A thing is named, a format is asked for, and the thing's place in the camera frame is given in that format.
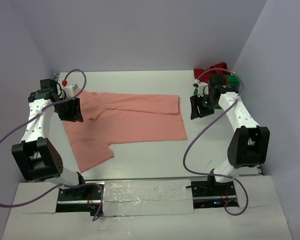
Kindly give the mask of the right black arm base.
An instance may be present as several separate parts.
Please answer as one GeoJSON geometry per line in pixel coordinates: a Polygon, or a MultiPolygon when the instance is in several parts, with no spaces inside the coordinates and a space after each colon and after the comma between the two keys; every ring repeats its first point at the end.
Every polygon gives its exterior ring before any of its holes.
{"type": "Polygon", "coordinates": [[[238,207],[236,190],[233,182],[214,183],[209,180],[191,180],[185,187],[191,190],[195,209],[238,207]]]}

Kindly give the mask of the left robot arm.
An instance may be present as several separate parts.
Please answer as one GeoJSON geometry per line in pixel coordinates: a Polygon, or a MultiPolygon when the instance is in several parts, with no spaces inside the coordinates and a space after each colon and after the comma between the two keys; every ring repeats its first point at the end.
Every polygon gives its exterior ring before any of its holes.
{"type": "Polygon", "coordinates": [[[88,193],[83,176],[64,167],[61,155],[49,140],[51,119],[57,114],[61,121],[80,122],[80,99],[76,84],[59,84],[52,79],[40,81],[40,89],[28,97],[29,122],[11,153],[27,182],[50,182],[60,188],[70,187],[70,194],[83,199],[88,193]]]}

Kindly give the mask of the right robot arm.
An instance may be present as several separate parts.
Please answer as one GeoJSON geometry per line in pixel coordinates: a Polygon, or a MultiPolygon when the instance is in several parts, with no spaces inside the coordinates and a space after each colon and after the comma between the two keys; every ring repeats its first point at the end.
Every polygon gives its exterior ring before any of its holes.
{"type": "Polygon", "coordinates": [[[208,83],[196,80],[197,94],[190,97],[191,120],[214,114],[215,108],[224,110],[233,136],[227,149],[226,160],[212,171],[213,180],[207,183],[210,194],[217,196],[243,167],[254,168],[266,161],[270,130],[260,126],[245,107],[238,84],[227,83],[227,77],[214,74],[208,83]]]}

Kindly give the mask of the salmon pink t shirt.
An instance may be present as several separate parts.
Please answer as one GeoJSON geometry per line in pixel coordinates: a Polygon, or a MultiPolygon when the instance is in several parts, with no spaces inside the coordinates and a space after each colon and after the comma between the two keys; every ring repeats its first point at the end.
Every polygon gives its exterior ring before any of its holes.
{"type": "Polygon", "coordinates": [[[187,139],[178,95],[83,91],[83,122],[63,122],[80,172],[115,156],[112,144],[187,139]]]}

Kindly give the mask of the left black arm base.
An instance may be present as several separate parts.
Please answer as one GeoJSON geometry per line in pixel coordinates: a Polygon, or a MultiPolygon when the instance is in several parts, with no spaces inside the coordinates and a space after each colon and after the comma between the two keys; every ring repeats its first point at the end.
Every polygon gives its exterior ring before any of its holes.
{"type": "Polygon", "coordinates": [[[59,189],[55,211],[57,213],[89,213],[96,214],[102,199],[104,185],[101,189],[91,184],[81,188],[59,189]]]}

